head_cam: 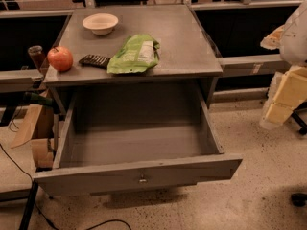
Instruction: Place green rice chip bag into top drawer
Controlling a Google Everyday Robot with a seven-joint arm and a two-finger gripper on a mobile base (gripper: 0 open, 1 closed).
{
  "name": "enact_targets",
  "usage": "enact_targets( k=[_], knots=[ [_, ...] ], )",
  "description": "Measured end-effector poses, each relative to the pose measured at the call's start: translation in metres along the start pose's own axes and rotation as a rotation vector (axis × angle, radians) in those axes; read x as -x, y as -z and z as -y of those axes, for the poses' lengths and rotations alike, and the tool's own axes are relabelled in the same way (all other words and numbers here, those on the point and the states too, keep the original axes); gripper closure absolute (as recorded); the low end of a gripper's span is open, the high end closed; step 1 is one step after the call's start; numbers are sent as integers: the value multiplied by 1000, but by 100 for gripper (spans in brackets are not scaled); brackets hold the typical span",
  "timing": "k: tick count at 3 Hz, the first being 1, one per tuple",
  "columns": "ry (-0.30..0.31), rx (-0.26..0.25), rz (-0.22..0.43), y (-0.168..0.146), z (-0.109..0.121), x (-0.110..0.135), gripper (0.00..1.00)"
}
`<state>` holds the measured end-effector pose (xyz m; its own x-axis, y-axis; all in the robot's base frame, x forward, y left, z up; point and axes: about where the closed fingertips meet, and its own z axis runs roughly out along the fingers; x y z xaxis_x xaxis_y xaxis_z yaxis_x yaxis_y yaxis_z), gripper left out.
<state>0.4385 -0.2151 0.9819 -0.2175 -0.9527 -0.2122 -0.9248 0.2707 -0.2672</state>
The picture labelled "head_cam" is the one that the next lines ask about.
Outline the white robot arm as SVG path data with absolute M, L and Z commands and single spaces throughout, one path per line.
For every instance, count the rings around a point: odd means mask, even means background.
M 284 25 L 264 37 L 260 46 L 278 49 L 281 58 L 291 65 L 284 74 L 274 75 L 263 107 L 260 126 L 274 129 L 307 101 L 307 0 L 303 0 Z

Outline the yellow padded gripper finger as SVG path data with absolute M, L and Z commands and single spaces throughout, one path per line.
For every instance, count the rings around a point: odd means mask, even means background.
M 278 27 L 262 39 L 262 41 L 260 42 L 260 46 L 268 50 L 279 49 L 283 32 L 284 26 Z
M 282 126 L 293 111 L 306 101 L 306 67 L 292 66 L 284 74 L 276 72 L 263 106 L 260 126 L 268 130 Z

